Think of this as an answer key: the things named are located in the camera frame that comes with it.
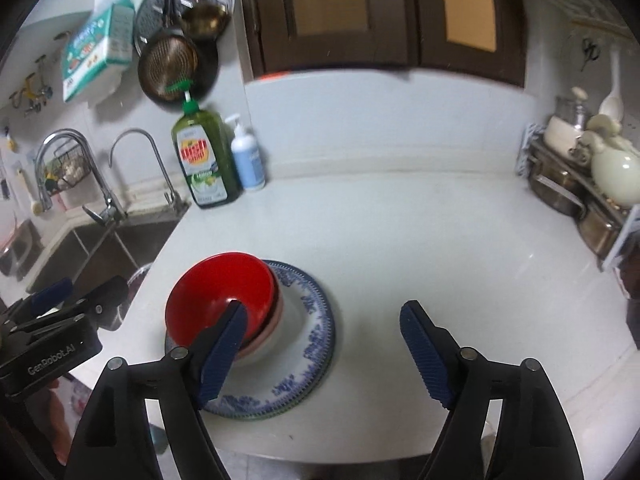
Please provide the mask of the person's left hand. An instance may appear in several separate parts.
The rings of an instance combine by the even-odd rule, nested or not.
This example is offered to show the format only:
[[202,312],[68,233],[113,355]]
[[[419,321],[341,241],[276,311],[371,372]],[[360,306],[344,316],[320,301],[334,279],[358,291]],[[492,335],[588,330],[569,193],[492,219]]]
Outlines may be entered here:
[[60,386],[60,381],[55,379],[49,385],[50,401],[49,401],[49,420],[51,424],[51,437],[53,452],[58,462],[65,466],[70,456],[73,438],[70,435],[70,427],[65,420],[64,405],[56,390]]

